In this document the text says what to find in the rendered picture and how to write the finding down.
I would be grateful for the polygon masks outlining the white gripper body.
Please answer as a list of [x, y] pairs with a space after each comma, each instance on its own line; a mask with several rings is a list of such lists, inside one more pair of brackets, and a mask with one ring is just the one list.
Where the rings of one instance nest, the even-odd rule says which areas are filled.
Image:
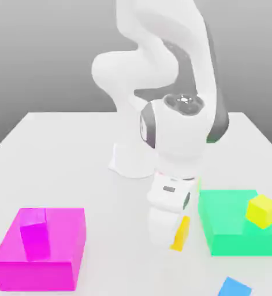
[[150, 241], [162, 248], [169, 249], [180, 225], [181, 214], [167, 212], [150, 207], [148, 213], [148, 231]]

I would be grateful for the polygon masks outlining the large magenta box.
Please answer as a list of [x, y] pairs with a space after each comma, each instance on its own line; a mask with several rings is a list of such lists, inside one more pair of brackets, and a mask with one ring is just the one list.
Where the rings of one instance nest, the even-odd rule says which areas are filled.
[[86, 241], [84, 209], [45, 209], [49, 228], [49, 258], [27, 260], [19, 229], [19, 209], [0, 244], [0, 291], [76, 289]]

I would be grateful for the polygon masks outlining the large green box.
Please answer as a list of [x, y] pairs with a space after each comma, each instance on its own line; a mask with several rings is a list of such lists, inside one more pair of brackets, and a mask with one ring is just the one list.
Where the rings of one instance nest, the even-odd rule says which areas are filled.
[[272, 256], [272, 225], [245, 218], [256, 190], [201, 190], [198, 212], [213, 256]]

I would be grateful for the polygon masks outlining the small magenta cube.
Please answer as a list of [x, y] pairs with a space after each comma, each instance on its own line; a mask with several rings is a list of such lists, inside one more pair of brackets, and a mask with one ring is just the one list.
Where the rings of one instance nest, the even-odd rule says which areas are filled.
[[49, 228], [45, 208], [20, 209], [19, 229], [28, 261], [49, 258]]

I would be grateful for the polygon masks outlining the small orange cube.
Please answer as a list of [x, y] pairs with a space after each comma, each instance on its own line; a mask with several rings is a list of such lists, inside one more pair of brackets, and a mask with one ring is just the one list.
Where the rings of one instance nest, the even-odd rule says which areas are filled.
[[184, 243], [188, 237], [190, 217], [184, 216], [176, 232], [174, 242], [171, 245], [172, 250], [182, 251]]

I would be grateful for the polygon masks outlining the small yellow cube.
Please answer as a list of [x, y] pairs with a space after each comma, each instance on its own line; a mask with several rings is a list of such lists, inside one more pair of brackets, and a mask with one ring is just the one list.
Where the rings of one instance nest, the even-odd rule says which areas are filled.
[[265, 229], [272, 225], [272, 199], [258, 195], [248, 201], [246, 219]]

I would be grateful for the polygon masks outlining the small blue cube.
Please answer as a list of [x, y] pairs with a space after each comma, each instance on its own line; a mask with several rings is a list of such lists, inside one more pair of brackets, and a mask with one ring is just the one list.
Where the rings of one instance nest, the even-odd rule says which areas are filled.
[[250, 296], [252, 288], [227, 277], [218, 293], [218, 296]]

